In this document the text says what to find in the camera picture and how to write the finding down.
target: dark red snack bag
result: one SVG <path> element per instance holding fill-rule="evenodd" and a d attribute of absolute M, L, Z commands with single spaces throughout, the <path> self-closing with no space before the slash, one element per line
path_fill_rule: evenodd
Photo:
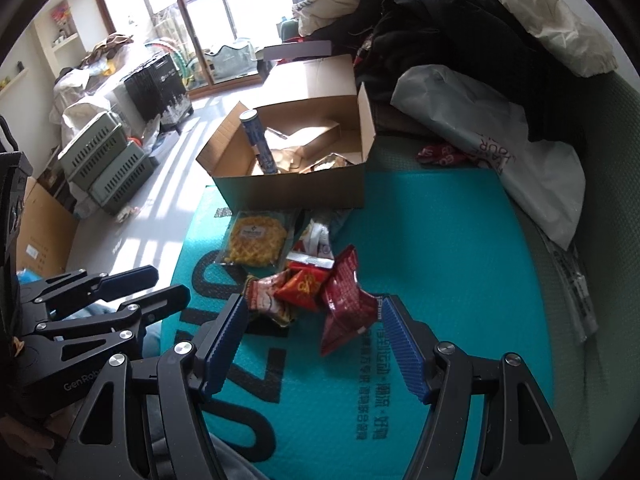
<path fill-rule="evenodd" d="M 298 262 L 290 262 L 288 267 L 295 274 L 276 290 L 274 298 L 316 312 L 318 292 L 329 277 L 330 271 Z"/>
<path fill-rule="evenodd" d="M 350 245 L 335 259 L 331 276 L 322 288 L 322 302 L 329 308 L 320 343 L 322 356 L 362 334 L 378 320 L 378 300 L 360 288 L 357 269 L 358 255 Z"/>

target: teal mat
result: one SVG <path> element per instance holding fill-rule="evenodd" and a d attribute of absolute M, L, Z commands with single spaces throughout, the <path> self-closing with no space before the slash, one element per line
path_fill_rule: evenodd
<path fill-rule="evenodd" d="M 552 368 L 536 273 L 495 173 L 368 173 L 366 208 L 337 248 L 358 249 L 365 290 L 398 294 L 440 339 L 468 354 L 521 354 L 552 403 Z M 174 283 L 190 308 L 162 324 L 162 350 L 212 319 L 239 289 L 212 263 L 229 221 L 207 188 L 182 247 Z M 401 479 L 428 408 L 404 387 L 382 326 L 325 358 L 322 317 L 302 313 L 282 336 L 262 325 L 244 336 L 222 392 L 206 406 L 210 431 L 275 480 Z M 475 397 L 457 479 L 469 478 L 482 399 Z"/>

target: person's hand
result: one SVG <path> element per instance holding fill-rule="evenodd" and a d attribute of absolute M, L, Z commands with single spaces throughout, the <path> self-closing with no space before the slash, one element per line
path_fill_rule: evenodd
<path fill-rule="evenodd" d="M 11 415 L 0 418 L 0 435 L 7 445 L 23 456 L 33 456 L 33 449 L 52 449 L 54 440 L 21 422 Z"/>

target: blue cylindrical can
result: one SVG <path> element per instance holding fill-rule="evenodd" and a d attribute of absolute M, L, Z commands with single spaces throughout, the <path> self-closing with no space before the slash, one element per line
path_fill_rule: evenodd
<path fill-rule="evenodd" d="M 258 117 L 256 110 L 247 110 L 240 114 L 240 122 L 244 126 L 244 131 L 249 139 L 249 144 L 254 149 L 255 158 L 264 174 L 278 173 L 278 167 L 273 160 L 271 150 L 264 137 L 264 127 Z"/>

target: white label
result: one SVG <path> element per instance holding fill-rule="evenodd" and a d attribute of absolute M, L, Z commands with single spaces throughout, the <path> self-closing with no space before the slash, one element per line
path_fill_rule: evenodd
<path fill-rule="evenodd" d="M 38 254 L 40 254 L 38 250 L 32 245 L 27 245 L 27 250 L 25 252 L 34 260 L 36 260 L 38 257 Z"/>
<path fill-rule="evenodd" d="M 247 225 L 240 229 L 240 237 L 255 240 L 256 238 L 262 238 L 265 232 L 267 232 L 266 227 L 260 227 L 257 225 Z"/>

